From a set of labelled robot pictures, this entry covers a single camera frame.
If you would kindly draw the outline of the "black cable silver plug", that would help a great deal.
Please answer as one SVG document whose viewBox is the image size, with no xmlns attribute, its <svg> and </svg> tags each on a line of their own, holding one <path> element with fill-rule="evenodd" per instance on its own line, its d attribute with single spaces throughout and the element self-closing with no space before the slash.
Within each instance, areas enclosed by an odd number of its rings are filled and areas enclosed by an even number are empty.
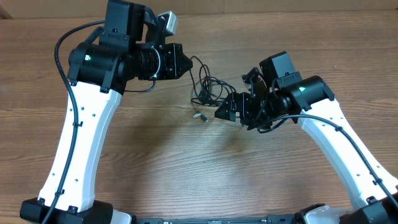
<svg viewBox="0 0 398 224">
<path fill-rule="evenodd" d="M 200 63 L 200 68 L 199 68 L 199 72 L 198 72 L 199 81 L 196 82 L 194 80 L 192 71 L 189 70 L 190 76 L 191 76 L 191 79 L 192 79 L 192 83 L 193 83 L 193 93 L 195 94 L 195 97 L 192 96 L 192 98 L 190 100 L 193 109 L 196 111 L 196 114 L 193 117 L 194 118 L 200 118 L 202 121 L 207 123 L 208 122 L 208 118 L 197 108 L 197 105 L 200 105 L 200 106 L 204 106 L 205 105 L 205 103 L 203 102 L 204 93 L 201 93 L 201 91 L 203 89 L 203 79 L 208 74 L 208 72 L 206 71 L 208 66 L 206 64 L 204 64 L 197 56 L 191 56 L 190 59 L 191 60 L 196 59 Z"/>
</svg>

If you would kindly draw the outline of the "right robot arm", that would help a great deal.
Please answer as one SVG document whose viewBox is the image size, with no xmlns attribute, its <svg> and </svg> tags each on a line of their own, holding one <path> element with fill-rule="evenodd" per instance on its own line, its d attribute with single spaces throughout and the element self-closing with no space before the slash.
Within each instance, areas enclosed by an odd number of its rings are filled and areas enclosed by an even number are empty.
<svg viewBox="0 0 398 224">
<path fill-rule="evenodd" d="M 267 223 L 396 223 L 397 179 L 376 160 L 345 118 L 325 81 L 302 78 L 286 52 L 263 60 L 243 75 L 247 90 L 230 93 L 215 116 L 239 121 L 261 134 L 287 120 L 298 124 L 318 145 L 338 174 L 352 207 L 323 203 L 293 215 L 274 215 Z"/>
</svg>

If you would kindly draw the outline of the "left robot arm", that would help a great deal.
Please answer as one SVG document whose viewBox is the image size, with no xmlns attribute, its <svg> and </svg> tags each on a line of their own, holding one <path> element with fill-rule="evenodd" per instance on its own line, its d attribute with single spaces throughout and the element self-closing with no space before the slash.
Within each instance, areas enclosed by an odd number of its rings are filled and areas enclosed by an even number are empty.
<svg viewBox="0 0 398 224">
<path fill-rule="evenodd" d="M 106 16 L 70 53 L 60 76 L 68 92 L 65 122 L 49 176 L 20 217 L 31 223 L 125 223 L 135 215 L 95 198 L 96 173 L 112 117 L 132 79 L 176 80 L 193 63 L 166 43 L 178 17 L 132 2 L 109 1 Z"/>
</svg>

